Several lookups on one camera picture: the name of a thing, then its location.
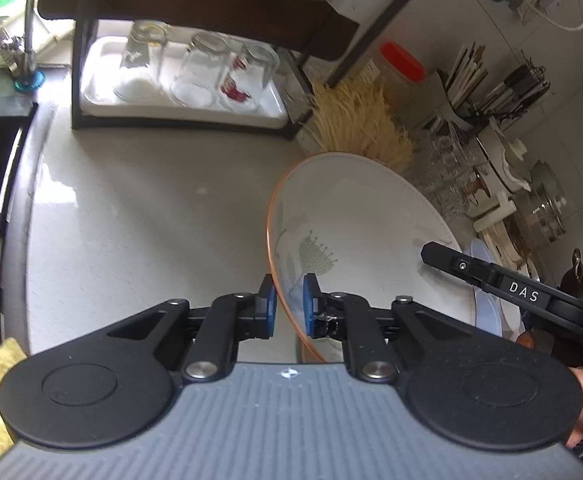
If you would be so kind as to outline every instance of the silver bolt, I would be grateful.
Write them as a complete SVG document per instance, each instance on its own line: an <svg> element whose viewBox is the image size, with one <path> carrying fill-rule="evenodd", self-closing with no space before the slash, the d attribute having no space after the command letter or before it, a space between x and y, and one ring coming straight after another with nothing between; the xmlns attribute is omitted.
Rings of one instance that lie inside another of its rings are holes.
<svg viewBox="0 0 583 480"><path fill-rule="evenodd" d="M216 375L218 367L209 361L197 361L185 368L185 372L194 379L209 379Z"/></svg>
<svg viewBox="0 0 583 480"><path fill-rule="evenodd" d="M363 374L370 379L386 379L394 372L394 367L386 361L372 361L363 367Z"/></svg>

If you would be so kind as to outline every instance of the countertop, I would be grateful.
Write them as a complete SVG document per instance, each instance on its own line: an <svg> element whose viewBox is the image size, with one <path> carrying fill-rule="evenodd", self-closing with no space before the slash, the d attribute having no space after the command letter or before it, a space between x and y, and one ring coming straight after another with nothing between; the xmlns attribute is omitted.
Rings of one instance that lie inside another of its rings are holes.
<svg viewBox="0 0 583 480"><path fill-rule="evenodd" d="M30 350L169 298L208 306L268 272L265 217L296 142L254 134L70 127L69 78L43 150L28 249ZM239 359L295 362L278 309L273 341Z"/></svg>

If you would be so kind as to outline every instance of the drinking glass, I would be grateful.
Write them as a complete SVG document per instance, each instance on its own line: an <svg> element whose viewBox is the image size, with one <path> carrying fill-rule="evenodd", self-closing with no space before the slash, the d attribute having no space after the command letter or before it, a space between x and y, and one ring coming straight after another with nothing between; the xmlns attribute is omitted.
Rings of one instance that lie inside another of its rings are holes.
<svg viewBox="0 0 583 480"><path fill-rule="evenodd" d="M216 87L229 54L227 42L218 34L196 34L172 83L172 97L187 107L210 106L216 100Z"/></svg>
<svg viewBox="0 0 583 480"><path fill-rule="evenodd" d="M165 23L134 22L114 83L114 93L124 101L151 101L160 90L160 69L167 44Z"/></svg>
<svg viewBox="0 0 583 480"><path fill-rule="evenodd" d="M270 46L245 43L221 77L218 88L220 103L236 112L256 110L278 65L278 54Z"/></svg>

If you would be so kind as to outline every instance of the gray ribbed panel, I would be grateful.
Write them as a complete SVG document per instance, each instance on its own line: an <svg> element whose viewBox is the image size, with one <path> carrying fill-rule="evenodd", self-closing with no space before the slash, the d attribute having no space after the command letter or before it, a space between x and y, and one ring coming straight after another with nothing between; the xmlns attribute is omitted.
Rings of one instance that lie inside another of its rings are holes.
<svg viewBox="0 0 583 480"><path fill-rule="evenodd" d="M184 389L169 415L117 446L55 452L19 442L0 480L583 479L562 446L476 452L435 436L389 386L338 365L237 364L227 379Z"/></svg>

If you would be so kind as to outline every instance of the large ceramic bowl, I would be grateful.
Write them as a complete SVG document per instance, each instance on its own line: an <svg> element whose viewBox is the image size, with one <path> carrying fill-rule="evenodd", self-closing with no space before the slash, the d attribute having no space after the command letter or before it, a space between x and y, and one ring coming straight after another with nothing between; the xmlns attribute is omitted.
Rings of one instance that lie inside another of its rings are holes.
<svg viewBox="0 0 583 480"><path fill-rule="evenodd" d="M321 153L291 168L267 214L267 251L283 307L303 344L319 360L339 350L305 334L302 279L315 272L321 290L364 296L390 308L397 295L470 325L476 303L469 285L426 266L420 251L437 241L460 250L443 218L398 174L349 153Z"/></svg>

